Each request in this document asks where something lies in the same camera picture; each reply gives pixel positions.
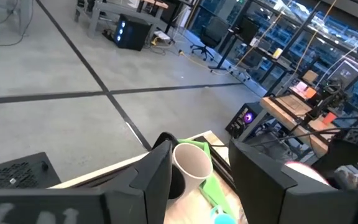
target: gray floor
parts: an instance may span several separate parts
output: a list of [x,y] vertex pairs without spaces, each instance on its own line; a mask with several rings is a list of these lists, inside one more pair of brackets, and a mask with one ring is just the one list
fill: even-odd
[[[73,21],[75,0],[41,1],[109,90],[238,82],[230,75],[214,75],[171,52],[162,56],[148,49],[118,49],[101,34],[90,39],[86,35],[88,23]],[[0,11],[0,21],[4,16]],[[20,39],[16,19],[12,16],[0,24],[0,44]],[[27,33],[20,44],[0,47],[0,97],[101,91],[36,3]],[[189,52],[189,43],[180,39],[183,42],[177,49]],[[190,57],[208,65],[197,55]],[[228,141],[225,125],[243,103],[259,98],[244,85],[114,97],[151,145],[162,131],[186,138],[212,130]],[[0,104],[0,163],[42,151],[64,181],[142,154],[145,149],[122,111],[103,95]]]

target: black box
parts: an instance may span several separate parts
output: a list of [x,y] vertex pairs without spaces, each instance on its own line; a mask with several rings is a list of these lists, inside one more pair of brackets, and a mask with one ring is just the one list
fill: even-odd
[[114,42],[119,48],[141,51],[149,30],[150,25],[143,19],[121,14]]

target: mug handle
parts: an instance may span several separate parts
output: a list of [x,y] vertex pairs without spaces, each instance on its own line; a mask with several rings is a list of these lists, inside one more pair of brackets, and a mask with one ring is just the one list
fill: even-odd
[[216,211],[218,211],[218,214],[222,214],[222,213],[223,213],[222,206],[217,205],[217,206],[215,206],[214,208],[212,208],[212,210],[211,210],[211,214],[210,214],[211,218],[213,218],[213,217],[214,217],[214,215],[215,215]]

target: purple light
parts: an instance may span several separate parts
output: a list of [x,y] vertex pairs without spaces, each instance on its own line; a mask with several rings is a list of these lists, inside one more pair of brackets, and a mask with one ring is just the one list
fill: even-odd
[[245,124],[249,124],[254,120],[254,115],[252,115],[252,113],[246,113],[244,115],[244,122]]

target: black floor stripe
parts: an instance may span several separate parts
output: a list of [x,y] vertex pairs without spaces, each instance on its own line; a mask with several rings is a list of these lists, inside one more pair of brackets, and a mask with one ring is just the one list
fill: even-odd
[[18,103],[27,101],[39,101],[39,100],[57,100],[67,98],[79,98],[88,96],[103,96],[102,91],[94,92],[81,92],[81,93],[51,93],[44,95],[27,95],[27,96],[5,96],[0,97],[0,103]]
[[129,93],[147,93],[151,91],[170,91],[170,90],[188,90],[195,88],[213,88],[222,86],[243,85],[242,83],[223,83],[223,84],[206,84],[206,85],[188,85],[188,86],[169,86],[169,87],[156,87],[156,88],[139,88],[130,90],[112,90],[113,95],[129,94]]
[[92,68],[92,66],[88,63],[88,61],[84,58],[84,56],[81,54],[81,52],[76,48],[74,43],[70,40],[70,38],[67,36],[67,34],[64,32],[64,30],[60,27],[58,22],[53,18],[51,13],[49,13],[48,9],[40,2],[40,0],[35,0],[37,4],[41,7],[41,9],[46,13],[48,18],[51,20],[51,22],[55,25],[59,33],[63,36],[63,38],[66,40],[68,45],[73,49],[74,53],[78,56],[78,58],[81,60],[81,62],[84,64],[86,69],[90,72],[92,77],[95,79],[95,81],[98,83],[102,91],[106,94],[106,96],[109,98],[110,102],[114,105],[114,107],[118,110],[121,117],[124,119],[124,121],[131,127],[136,137],[139,139],[143,147],[146,148],[146,150],[150,151],[151,146],[147,142],[146,138],[144,138],[143,134],[139,131],[137,126],[132,122],[132,120],[128,117],[127,113],[124,111],[124,109],[121,107],[121,105],[118,103],[118,101],[109,94],[109,90],[107,86],[103,83],[102,79],[100,79],[99,75],[95,72],[95,70]]

